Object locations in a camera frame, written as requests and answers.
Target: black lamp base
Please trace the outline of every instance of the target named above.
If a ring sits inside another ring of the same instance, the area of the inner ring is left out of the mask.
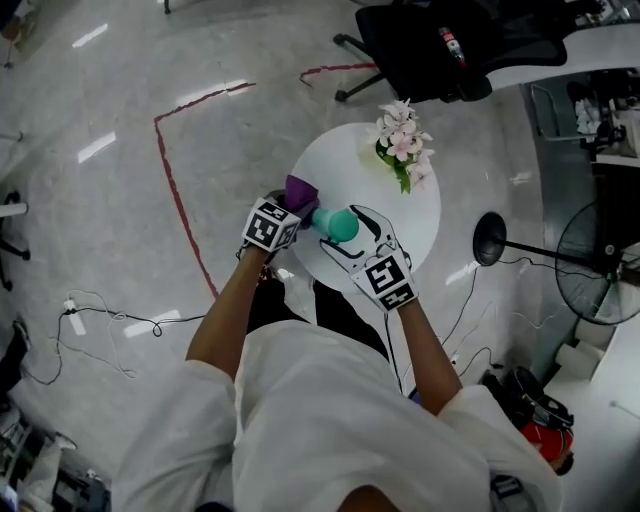
[[[483,267],[496,263],[504,252],[504,245],[496,240],[507,239],[507,226],[495,212],[482,216],[473,233],[473,256]]]

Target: sleeve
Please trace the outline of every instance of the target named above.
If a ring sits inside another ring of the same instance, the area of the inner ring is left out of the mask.
[[[487,388],[463,388],[440,411],[438,418],[484,456],[492,474],[520,480],[539,511],[561,510],[560,479],[511,424]]]
[[[156,401],[113,481],[114,510],[193,511],[205,488],[229,503],[228,466],[236,434],[231,378],[200,361],[186,361],[154,392]]]

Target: round white table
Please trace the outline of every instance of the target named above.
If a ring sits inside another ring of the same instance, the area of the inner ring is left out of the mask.
[[[349,205],[367,206],[391,221],[396,238],[411,255],[412,270],[429,254],[440,224],[440,189],[430,172],[411,193],[401,193],[400,183],[389,167],[366,143],[368,123],[338,126],[318,137],[302,153],[292,174],[318,189],[320,205],[340,210]],[[358,288],[347,273],[320,247],[321,235],[314,229],[298,232],[293,251],[309,273],[325,285],[346,293]],[[375,251],[373,235],[360,223],[345,250]]]

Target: flower arrangement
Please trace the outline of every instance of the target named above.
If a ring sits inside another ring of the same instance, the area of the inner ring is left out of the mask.
[[[424,142],[433,138],[420,130],[416,111],[409,101],[381,105],[384,116],[378,118],[375,128],[368,130],[369,144],[375,144],[376,154],[394,170],[400,191],[407,193],[432,171],[429,157],[435,153],[424,147]]]

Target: white shirt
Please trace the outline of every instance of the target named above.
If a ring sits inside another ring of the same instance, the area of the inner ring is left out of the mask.
[[[373,349],[298,321],[248,336],[236,380],[198,361],[168,376],[114,480],[114,510],[334,511],[373,485],[402,511],[489,511],[491,473],[560,510],[558,477],[483,386],[435,417]]]

